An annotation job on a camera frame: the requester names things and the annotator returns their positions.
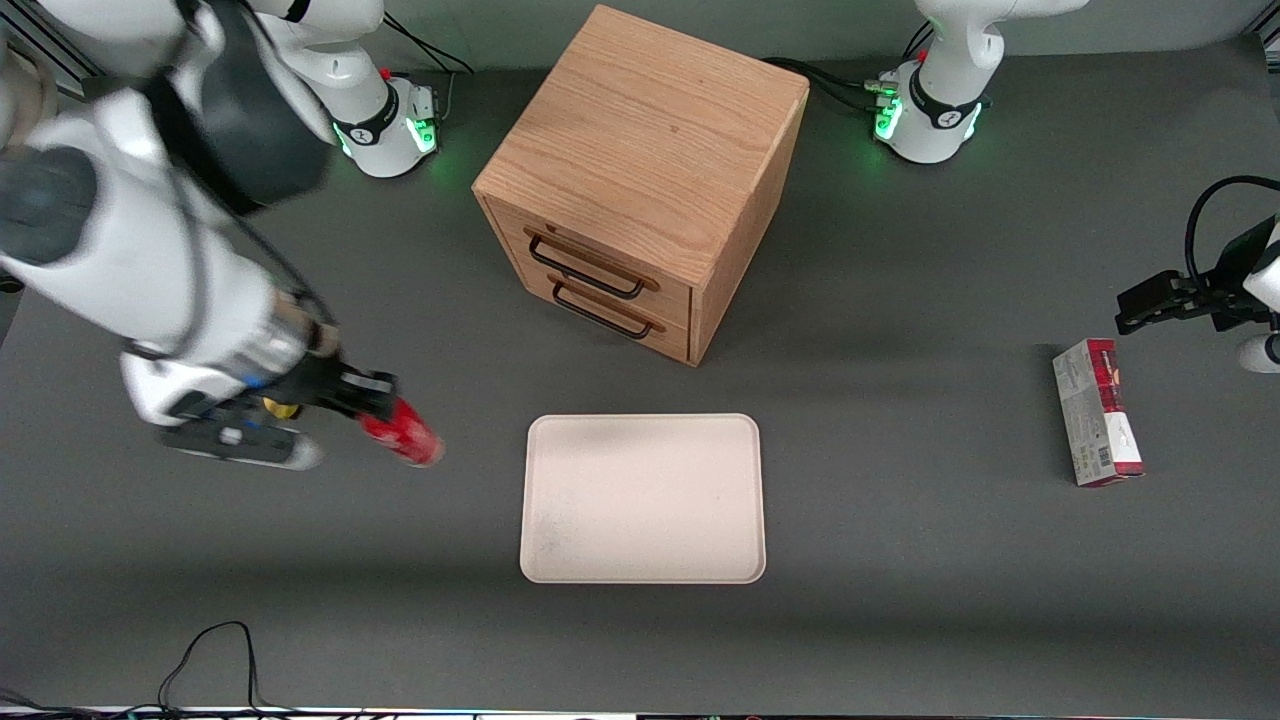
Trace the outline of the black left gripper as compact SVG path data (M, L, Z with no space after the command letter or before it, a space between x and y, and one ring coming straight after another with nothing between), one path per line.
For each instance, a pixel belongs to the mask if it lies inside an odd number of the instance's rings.
M1270 217L1229 241L1216 264L1203 272L1196 263L1196 233L1187 240L1187 274L1176 270L1155 275L1123 291L1117 297L1116 328L1120 336L1170 320L1210 316L1217 332L1258 323L1277 325L1277 311L1254 292L1245 279L1257 269L1271 245L1277 219Z

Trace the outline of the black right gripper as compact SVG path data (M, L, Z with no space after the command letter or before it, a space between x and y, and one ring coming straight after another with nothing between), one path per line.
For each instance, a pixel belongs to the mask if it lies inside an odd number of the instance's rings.
M120 369L134 410L165 429L292 429L316 413L389 421L399 396L396 374L347 366L338 350L242 348L200 364L125 348Z

